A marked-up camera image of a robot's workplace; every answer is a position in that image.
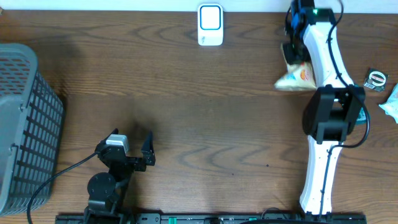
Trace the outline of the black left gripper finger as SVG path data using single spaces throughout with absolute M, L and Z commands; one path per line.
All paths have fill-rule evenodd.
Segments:
M 153 146 L 153 132 L 150 131 L 144 141 L 142 148 L 142 158 L 147 166 L 155 166 L 155 152 Z
M 105 140 L 107 140 L 112 134 L 118 134 L 119 133 L 119 129 L 115 128 L 106 138 Z

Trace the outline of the yellow snack bag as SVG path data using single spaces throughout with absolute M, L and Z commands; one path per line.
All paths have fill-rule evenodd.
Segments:
M 274 83 L 275 89 L 280 91 L 316 90 L 317 86 L 313 77 L 312 64 L 310 62 L 288 63 L 283 44 L 281 44 L 280 49 L 287 67 L 287 73 Z

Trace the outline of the teal mouthwash bottle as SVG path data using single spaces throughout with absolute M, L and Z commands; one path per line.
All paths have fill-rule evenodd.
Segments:
M 366 113 L 365 113 L 364 109 L 361 108 L 361 110 L 360 110 L 360 112 L 359 112 L 359 115 L 358 115 L 358 117 L 357 117 L 357 120 L 356 120 L 356 124 L 357 124 L 357 125 L 366 124 L 366 121 L 367 121 L 367 119 L 366 119 Z

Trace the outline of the teal white packet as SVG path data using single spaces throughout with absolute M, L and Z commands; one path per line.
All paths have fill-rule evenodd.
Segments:
M 398 91 L 398 84 L 395 85 L 393 88 L 390 96 L 388 97 L 387 101 L 383 104 L 380 104 L 379 107 L 384 110 L 386 115 L 389 115 L 394 118 L 394 121 L 398 123 L 398 113 L 397 113 L 397 91 Z

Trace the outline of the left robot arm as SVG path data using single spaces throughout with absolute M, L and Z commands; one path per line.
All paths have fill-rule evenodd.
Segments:
M 136 216 L 123 207 L 123 202 L 133 173 L 155 165 L 152 132 L 141 147 L 141 157 L 130 157 L 128 151 L 127 136 L 119 134 L 118 129 L 97 144 L 95 153 L 108 171 L 94 175 L 88 182 L 89 199 L 83 223 L 136 222 Z

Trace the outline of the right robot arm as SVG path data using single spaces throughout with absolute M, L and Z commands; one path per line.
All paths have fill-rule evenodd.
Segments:
M 282 45 L 288 64 L 310 62 L 316 91 L 305 107 L 302 128 L 308 137 L 307 175 L 300 206 L 307 215 L 321 219 L 331 213 L 331 192 L 340 152 L 364 112 L 369 113 L 364 88 L 356 86 L 345 69 L 336 27 L 341 17 L 330 8 L 316 7 L 314 0 L 293 0 L 285 17 Z

